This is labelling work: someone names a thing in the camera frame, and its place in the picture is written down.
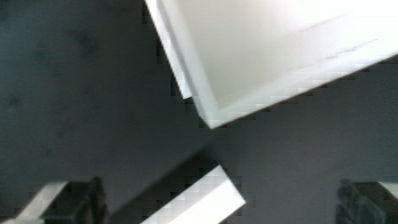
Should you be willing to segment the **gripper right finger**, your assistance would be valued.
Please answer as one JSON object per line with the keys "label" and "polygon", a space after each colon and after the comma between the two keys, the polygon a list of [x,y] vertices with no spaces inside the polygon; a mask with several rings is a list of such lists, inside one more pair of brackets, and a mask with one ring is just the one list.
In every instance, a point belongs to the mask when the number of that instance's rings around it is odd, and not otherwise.
{"label": "gripper right finger", "polygon": [[334,224],[398,224],[398,181],[341,181]]}

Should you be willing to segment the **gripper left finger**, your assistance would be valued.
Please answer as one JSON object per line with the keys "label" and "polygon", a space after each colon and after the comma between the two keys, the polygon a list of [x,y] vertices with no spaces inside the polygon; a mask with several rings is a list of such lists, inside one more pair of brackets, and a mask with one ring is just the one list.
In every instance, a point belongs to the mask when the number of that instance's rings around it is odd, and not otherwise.
{"label": "gripper left finger", "polygon": [[50,182],[11,224],[108,224],[101,179]]}

